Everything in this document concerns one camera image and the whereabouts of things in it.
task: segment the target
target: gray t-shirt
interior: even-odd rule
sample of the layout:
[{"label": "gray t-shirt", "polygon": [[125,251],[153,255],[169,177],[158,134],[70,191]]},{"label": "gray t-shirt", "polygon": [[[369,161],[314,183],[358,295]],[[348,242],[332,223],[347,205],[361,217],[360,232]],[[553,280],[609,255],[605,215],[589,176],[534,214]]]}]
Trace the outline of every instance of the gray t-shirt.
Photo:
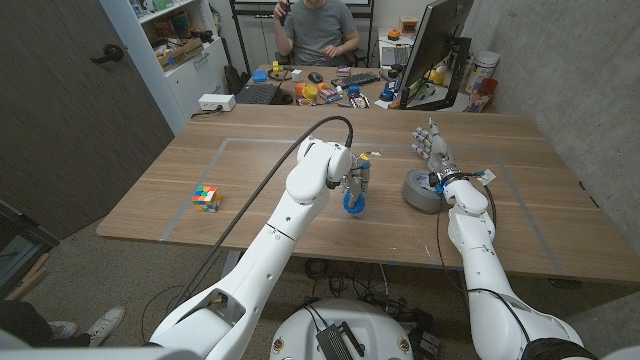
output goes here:
[{"label": "gray t-shirt", "polygon": [[340,0],[326,0],[320,9],[309,9],[303,0],[291,4],[284,30],[293,40],[295,65],[338,66],[345,64],[343,56],[324,56],[322,49],[329,45],[342,45],[342,34],[356,28],[351,11]]}]

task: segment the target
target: rubik's cube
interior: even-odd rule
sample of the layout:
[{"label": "rubik's cube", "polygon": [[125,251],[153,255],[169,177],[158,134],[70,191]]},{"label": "rubik's cube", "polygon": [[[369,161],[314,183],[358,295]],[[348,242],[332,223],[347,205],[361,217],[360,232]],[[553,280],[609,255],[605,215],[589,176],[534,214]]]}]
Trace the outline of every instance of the rubik's cube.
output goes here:
[{"label": "rubik's cube", "polygon": [[222,202],[222,196],[217,186],[200,186],[191,200],[200,212],[216,212]]}]

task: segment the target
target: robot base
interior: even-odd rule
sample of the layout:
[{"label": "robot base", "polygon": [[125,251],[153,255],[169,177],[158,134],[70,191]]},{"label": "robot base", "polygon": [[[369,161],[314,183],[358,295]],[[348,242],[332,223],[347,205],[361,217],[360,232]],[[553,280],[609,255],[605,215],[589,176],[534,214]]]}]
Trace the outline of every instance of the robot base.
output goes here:
[{"label": "robot base", "polygon": [[[311,304],[329,324],[339,325],[343,321],[349,325],[356,340],[364,345],[364,357],[360,357],[346,335],[342,339],[353,359],[413,359],[411,348],[403,351],[400,343],[409,338],[398,322],[385,314],[380,308],[358,300],[330,299]],[[308,307],[320,330],[325,326],[318,315]],[[305,309],[298,310],[291,315],[276,331],[273,341],[280,340],[283,347],[276,352],[271,347],[270,359],[307,359],[324,360],[316,340],[316,328],[311,314]]]}]

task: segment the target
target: electrical outlet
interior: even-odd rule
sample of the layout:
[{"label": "electrical outlet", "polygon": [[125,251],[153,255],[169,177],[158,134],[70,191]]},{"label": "electrical outlet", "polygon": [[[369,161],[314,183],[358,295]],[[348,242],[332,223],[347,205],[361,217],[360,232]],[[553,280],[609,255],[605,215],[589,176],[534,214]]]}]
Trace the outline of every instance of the electrical outlet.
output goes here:
[{"label": "electrical outlet", "polygon": [[236,106],[234,95],[204,94],[198,102],[202,110],[215,110],[222,105],[222,111],[231,111]]}]

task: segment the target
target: door handle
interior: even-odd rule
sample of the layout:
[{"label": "door handle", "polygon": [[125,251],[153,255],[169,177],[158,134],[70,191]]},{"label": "door handle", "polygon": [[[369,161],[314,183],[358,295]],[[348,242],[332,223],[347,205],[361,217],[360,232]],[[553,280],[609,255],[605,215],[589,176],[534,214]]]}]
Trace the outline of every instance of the door handle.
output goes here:
[{"label": "door handle", "polygon": [[104,64],[109,61],[119,61],[124,57],[124,51],[118,45],[108,44],[102,49],[104,56],[98,59],[91,59],[96,64]]},{"label": "door handle", "polygon": [[201,62],[203,62],[203,61],[204,61],[204,59],[206,59],[206,58],[207,58],[207,56],[209,56],[209,53],[204,53],[204,54],[202,55],[202,58],[200,58],[200,59],[198,59],[198,60],[196,60],[196,61],[194,61],[194,62],[193,62],[193,66],[198,66],[198,64],[200,64]]}]

